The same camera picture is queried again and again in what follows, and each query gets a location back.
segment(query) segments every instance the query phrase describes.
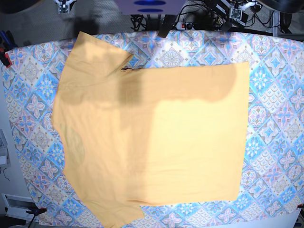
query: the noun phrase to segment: table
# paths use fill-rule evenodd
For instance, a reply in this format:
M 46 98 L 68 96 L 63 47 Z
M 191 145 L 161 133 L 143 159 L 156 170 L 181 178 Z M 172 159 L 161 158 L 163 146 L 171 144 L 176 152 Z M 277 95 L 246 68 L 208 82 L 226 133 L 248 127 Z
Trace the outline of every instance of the table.
M 127 67 L 222 65 L 249 61 L 248 128 L 236 201 L 142 207 L 125 228 L 204 227 L 294 212 L 304 201 L 304 44 L 283 38 L 211 31 L 96 36 L 134 54 Z M 56 89 L 75 39 L 21 47 L 2 65 L 9 121 L 27 188 L 41 225 L 102 227 L 62 170 L 60 137 L 51 125 Z

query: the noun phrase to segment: fabric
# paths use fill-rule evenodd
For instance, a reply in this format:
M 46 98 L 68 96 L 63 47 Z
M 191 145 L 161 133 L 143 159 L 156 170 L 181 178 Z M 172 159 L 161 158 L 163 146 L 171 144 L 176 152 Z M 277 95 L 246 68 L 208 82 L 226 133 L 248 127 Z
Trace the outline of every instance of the fabric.
M 96 37 L 133 53 L 130 68 L 250 62 L 247 142 L 237 200 L 143 206 L 145 217 L 123 228 L 246 226 L 246 221 L 299 211 L 296 206 L 304 201 L 302 42 L 214 31 L 171 31 L 166 39 L 146 31 Z M 39 223 L 100 228 L 62 173 L 65 154 L 51 124 L 58 82 L 75 40 L 9 51 L 13 65 L 1 66 L 2 81 L 28 191 L 38 207 L 48 209 L 38 216 Z
M 81 32 L 66 61 L 52 124 L 79 198 L 105 227 L 139 205 L 236 200 L 249 63 L 122 70 L 132 57 Z

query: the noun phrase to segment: shirt sleeve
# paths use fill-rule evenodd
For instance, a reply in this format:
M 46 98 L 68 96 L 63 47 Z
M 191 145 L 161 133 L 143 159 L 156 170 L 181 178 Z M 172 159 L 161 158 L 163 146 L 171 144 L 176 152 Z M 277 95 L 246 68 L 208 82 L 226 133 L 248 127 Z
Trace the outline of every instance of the shirt sleeve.
M 82 87 L 103 82 L 120 71 L 133 54 L 80 32 L 67 58 L 59 86 Z

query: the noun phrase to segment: patterned tablecloth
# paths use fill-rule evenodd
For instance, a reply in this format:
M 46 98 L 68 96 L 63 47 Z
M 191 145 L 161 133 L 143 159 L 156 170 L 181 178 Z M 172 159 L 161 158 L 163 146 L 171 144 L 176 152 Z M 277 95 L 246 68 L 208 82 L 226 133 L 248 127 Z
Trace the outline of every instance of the patterned tablecloth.
M 250 62 L 247 142 L 238 199 L 142 207 L 145 218 L 125 227 L 204 227 L 266 219 L 297 210 L 304 201 L 303 43 L 203 31 L 175 31 L 166 39 L 157 37 L 156 32 L 97 38 L 134 53 L 128 64 L 131 68 Z M 40 224 L 95 228 L 101 223 L 62 174 L 63 146 L 51 125 L 56 89 L 74 42 L 12 50 L 9 56 L 13 66 L 2 66 L 2 77 L 28 190 L 38 207 L 48 209 L 39 217 Z

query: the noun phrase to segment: yellow shirt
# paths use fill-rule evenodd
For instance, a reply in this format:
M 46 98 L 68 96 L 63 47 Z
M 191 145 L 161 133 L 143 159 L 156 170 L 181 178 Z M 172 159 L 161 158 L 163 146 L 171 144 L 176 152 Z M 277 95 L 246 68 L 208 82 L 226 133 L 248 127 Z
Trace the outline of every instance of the yellow shirt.
M 106 228 L 139 205 L 236 200 L 248 62 L 122 70 L 131 58 L 81 32 L 66 61 L 52 124 L 79 198 Z

